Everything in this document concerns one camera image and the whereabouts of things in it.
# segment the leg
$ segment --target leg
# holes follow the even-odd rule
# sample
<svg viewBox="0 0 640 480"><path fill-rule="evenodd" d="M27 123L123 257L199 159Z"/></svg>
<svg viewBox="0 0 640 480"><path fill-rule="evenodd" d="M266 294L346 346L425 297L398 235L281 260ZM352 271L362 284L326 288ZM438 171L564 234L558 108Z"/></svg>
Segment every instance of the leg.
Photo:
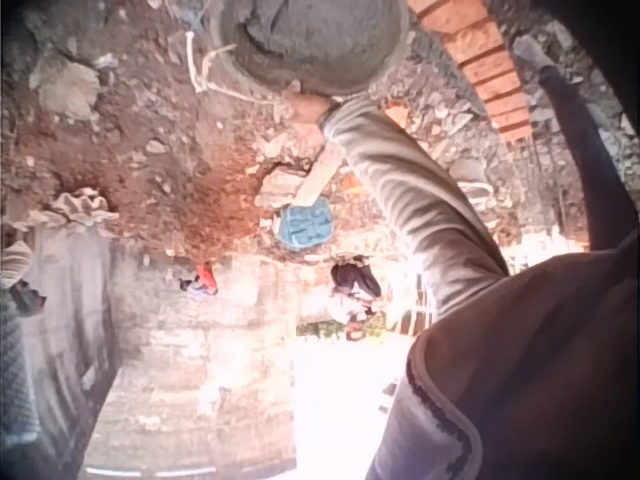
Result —
<svg viewBox="0 0 640 480"><path fill-rule="evenodd" d="M592 250L617 247L638 225L638 213L600 139L598 127L577 90L569 85L539 45L518 39L516 53L540 71L584 191Z"/></svg>

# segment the cement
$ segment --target cement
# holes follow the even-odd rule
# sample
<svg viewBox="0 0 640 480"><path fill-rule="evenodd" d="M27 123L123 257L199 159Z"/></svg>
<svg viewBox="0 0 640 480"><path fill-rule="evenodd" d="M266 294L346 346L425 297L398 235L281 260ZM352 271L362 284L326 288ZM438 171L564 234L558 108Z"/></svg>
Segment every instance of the cement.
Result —
<svg viewBox="0 0 640 480"><path fill-rule="evenodd" d="M355 93L393 63L408 29L402 0L237 0L219 28L245 74L272 90Z"/></svg>

